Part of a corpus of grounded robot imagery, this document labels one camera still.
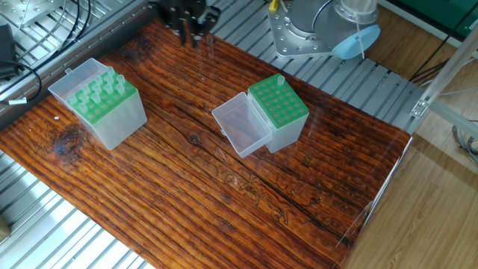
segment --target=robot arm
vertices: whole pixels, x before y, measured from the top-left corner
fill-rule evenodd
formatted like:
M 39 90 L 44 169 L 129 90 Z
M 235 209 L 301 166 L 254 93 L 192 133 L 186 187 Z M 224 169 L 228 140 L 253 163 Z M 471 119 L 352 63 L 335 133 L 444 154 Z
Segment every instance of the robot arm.
M 187 41 L 186 22 L 193 47 L 209 34 L 221 14 L 219 8 L 207 6 L 206 0 L 159 0 L 149 4 L 157 10 L 160 22 L 179 36 L 181 45 Z

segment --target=open box lid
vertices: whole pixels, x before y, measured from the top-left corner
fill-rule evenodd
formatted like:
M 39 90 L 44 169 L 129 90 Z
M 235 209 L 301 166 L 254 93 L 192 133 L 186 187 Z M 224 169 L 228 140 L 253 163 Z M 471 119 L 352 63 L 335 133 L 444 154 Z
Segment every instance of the open box lid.
M 214 109 L 212 115 L 241 158 L 273 139 L 272 130 L 245 93 Z

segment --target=dark wood knot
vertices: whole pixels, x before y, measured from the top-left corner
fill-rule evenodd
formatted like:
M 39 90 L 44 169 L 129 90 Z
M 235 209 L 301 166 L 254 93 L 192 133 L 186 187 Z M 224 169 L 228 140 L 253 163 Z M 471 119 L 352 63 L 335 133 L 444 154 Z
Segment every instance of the dark wood knot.
M 200 145 L 201 141 L 199 140 L 199 137 L 192 134 L 192 135 L 189 136 L 189 143 L 192 143 L 193 145 Z
M 76 151 L 83 145 L 84 132 L 79 125 L 68 126 L 55 141 L 55 152 L 65 156 Z

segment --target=wooden floor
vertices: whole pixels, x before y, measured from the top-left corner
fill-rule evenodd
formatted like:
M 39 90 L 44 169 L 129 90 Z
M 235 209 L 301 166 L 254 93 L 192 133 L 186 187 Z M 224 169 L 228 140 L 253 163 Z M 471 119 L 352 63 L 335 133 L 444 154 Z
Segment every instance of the wooden floor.
M 441 42 L 410 22 L 380 10 L 382 36 L 368 52 L 410 78 Z M 445 46 L 430 66 L 450 57 Z M 478 85 L 478 61 L 462 68 L 446 91 Z M 478 91 L 441 96 L 478 120 Z M 458 149 L 451 125 L 430 113 L 346 268 L 478 268 L 478 168 Z

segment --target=wood grain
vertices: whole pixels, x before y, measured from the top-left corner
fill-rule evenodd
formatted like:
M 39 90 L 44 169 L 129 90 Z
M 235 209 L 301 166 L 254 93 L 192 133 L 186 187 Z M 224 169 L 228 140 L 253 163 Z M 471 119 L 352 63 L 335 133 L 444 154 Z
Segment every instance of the wood grain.
M 409 78 L 441 43 L 437 37 L 381 9 L 382 35 L 368 50 L 373 61 Z M 456 51 L 446 44 L 428 67 Z M 478 62 L 459 71 L 444 92 L 475 87 Z M 440 96 L 475 120 L 478 91 Z M 452 124 L 429 113 L 401 161 L 346 268 L 478 268 L 478 166 L 456 146 Z
M 311 112 L 299 141 L 242 159 L 211 111 L 277 69 L 157 22 L 101 61 L 140 89 L 144 127 L 107 151 L 50 96 L 0 149 L 159 268 L 337 268 L 410 140 L 285 74 Z

